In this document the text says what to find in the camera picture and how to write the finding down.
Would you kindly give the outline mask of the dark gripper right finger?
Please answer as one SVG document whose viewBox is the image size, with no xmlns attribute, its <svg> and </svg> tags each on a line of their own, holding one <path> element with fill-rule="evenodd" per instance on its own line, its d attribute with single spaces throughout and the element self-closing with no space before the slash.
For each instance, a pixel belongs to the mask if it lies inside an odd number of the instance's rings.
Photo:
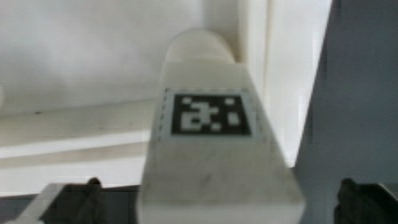
<svg viewBox="0 0 398 224">
<path fill-rule="evenodd" d="M 333 224 L 398 224 L 398 183 L 340 180 Z"/>
</svg>

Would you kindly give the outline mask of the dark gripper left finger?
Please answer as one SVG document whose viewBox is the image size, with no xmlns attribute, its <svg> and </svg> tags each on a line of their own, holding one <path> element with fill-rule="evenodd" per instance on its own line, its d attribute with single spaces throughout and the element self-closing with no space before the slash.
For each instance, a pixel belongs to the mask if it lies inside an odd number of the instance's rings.
<svg viewBox="0 0 398 224">
<path fill-rule="evenodd" d="M 106 188 L 97 178 L 51 183 L 10 224 L 138 224 L 136 196 L 136 185 Z"/>
</svg>

